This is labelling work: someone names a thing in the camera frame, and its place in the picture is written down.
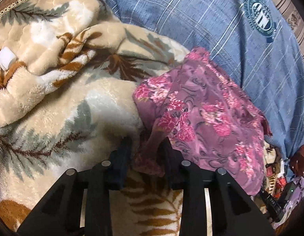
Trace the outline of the purple pink floral garment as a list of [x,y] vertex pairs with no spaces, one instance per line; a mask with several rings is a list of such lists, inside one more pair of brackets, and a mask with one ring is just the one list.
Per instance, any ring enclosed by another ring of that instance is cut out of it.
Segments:
[[259,192],[268,122],[206,49],[197,47],[182,65],[143,80],[133,100],[148,132],[134,169],[163,176],[157,149],[169,139],[184,159],[210,171],[224,168],[248,195]]

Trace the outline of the red crumpled packet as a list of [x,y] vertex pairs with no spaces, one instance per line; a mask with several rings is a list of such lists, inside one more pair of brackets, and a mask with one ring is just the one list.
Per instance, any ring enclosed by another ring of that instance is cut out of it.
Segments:
[[263,187],[276,200],[281,196],[285,186],[286,178],[280,173],[275,173],[275,169],[271,166],[266,168],[266,177],[264,178]]

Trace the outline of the lilac patterned cloth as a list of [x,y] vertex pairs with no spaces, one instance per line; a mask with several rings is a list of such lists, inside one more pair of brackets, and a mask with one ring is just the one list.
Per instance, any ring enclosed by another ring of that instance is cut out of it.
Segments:
[[281,197],[283,197],[284,201],[285,215],[289,217],[304,197],[304,177],[297,176],[291,182],[286,184]]

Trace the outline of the dark red plastic bag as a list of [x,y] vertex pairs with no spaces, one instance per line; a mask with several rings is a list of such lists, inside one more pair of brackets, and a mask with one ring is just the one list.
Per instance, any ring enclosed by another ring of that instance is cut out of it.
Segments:
[[304,177],[304,145],[290,159],[290,168],[296,176]]

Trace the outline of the beige leaf-print fleece blanket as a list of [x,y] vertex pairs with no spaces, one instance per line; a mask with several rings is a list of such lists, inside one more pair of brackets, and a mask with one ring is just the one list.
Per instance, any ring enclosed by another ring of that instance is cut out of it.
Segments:
[[104,0],[26,0],[0,17],[0,235],[15,234],[67,170],[108,158],[143,127],[139,82],[188,50],[121,22]]

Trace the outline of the blue plaid quilt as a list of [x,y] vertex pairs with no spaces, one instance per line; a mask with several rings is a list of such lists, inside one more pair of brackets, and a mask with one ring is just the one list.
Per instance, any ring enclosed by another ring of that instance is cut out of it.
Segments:
[[268,142],[291,158],[304,144],[304,62],[271,0],[104,0],[124,23],[201,46],[266,116]]

